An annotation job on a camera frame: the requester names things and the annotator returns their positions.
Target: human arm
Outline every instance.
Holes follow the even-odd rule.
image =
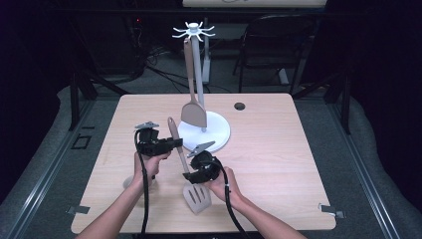
[[[148,184],[152,183],[152,176],[159,171],[158,163],[170,155],[167,152],[162,155],[153,156],[145,160],[145,168],[148,173]],[[134,174],[130,185],[115,200],[115,202],[96,218],[87,228],[85,228],[77,238],[116,238],[123,226],[124,221],[129,216],[131,210],[136,205],[143,194],[142,166],[137,152],[134,154]]]
[[[224,169],[229,179],[232,207],[244,215],[264,238],[306,238],[289,224],[264,211],[245,197],[239,189],[233,170],[229,167],[224,167]],[[204,185],[212,190],[218,198],[225,201],[225,182],[222,171],[215,180],[205,182]]]

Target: forearm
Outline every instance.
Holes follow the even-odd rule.
[[[240,196],[233,207],[244,215],[266,239],[306,238],[284,221],[259,208],[246,197]]]
[[[105,212],[81,232],[78,238],[116,238],[142,194],[141,183],[131,184]]]

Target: slotted spatula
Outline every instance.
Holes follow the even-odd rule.
[[[173,139],[179,139],[179,132],[177,131],[176,123],[174,122],[173,118],[169,117],[167,122]],[[178,146],[177,151],[179,152],[184,171],[189,173],[189,168],[187,166],[186,158],[183,154],[182,146]],[[195,214],[198,214],[211,205],[210,191],[202,184],[192,184],[189,181],[186,181],[183,187],[183,196],[190,209]]]
[[[186,38],[183,45],[186,61],[186,73],[189,81],[190,102],[183,107],[181,119],[182,121],[195,126],[207,127],[207,112],[195,98],[195,88],[193,85],[193,52],[190,39]]]

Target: gray carpet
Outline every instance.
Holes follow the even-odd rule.
[[[236,93],[237,76],[231,71],[235,62],[235,52],[224,49],[213,52],[211,82],[204,92]],[[185,75],[183,57],[177,54],[162,54],[156,58],[156,69]],[[172,77],[179,83],[187,85],[185,80]],[[246,82],[255,84],[257,79],[277,80],[274,73],[249,73]],[[135,94],[174,94],[187,93],[180,85],[173,85],[150,70],[135,81],[119,84],[123,89]],[[250,87],[245,92],[286,92],[286,87]],[[91,170],[94,166],[100,147],[106,135],[109,122],[116,107],[118,97],[115,93],[102,86],[97,86],[100,93],[95,102],[84,102],[87,116],[73,134],[67,129],[70,125],[69,89],[60,93],[61,111],[52,129],[40,146],[27,170],[16,184],[9,197],[0,207],[1,238],[6,238],[19,219],[21,208],[37,185],[38,178],[50,166],[58,155],[64,160],[58,165],[57,174],[42,196],[34,214],[26,220],[20,230],[22,238],[73,238],[71,232],[73,215],[66,213],[69,206],[78,205]],[[346,218],[337,219],[337,226],[330,231],[304,231],[309,238],[385,238],[382,228],[373,212],[372,205],[362,188],[361,181],[356,176],[353,167],[352,153],[343,139],[337,119],[332,115],[332,106],[327,106],[321,99],[321,93],[316,92],[309,98],[297,100],[298,109],[305,133],[314,154],[323,185],[331,205],[346,213]],[[376,154],[374,137],[370,124],[364,112],[356,101],[351,103],[350,129],[351,137],[364,160],[376,188],[385,202],[391,220],[401,238],[420,238],[422,235],[422,216],[399,193],[394,183],[382,170]],[[87,138],[90,139],[85,149]],[[63,152],[58,152],[62,142]],[[120,235],[119,238],[131,238],[131,235]],[[202,234],[202,235],[153,235],[148,238],[240,238],[238,234]]]

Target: human hand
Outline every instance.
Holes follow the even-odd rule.
[[[227,178],[229,180],[229,189],[230,189],[230,202],[234,208],[240,203],[243,198],[242,193],[240,192],[239,185],[236,181],[235,173],[233,169],[230,167],[225,166],[224,170],[226,171]],[[220,170],[220,174],[218,177],[212,181],[207,181],[203,183],[206,187],[208,187],[214,194],[220,198],[222,201],[226,201],[226,193],[225,193],[225,186],[226,183],[224,182],[224,174],[223,171]]]
[[[167,157],[171,154],[171,151],[156,155],[153,157],[149,157],[146,155],[142,156],[143,164],[145,165],[146,172],[148,174],[148,184],[151,185],[152,183],[152,176],[158,174],[159,172],[159,161],[162,159],[167,159]],[[136,152],[134,154],[134,174],[132,183],[141,183],[143,179],[142,174],[142,164],[140,163],[141,159],[139,158],[139,154]]]

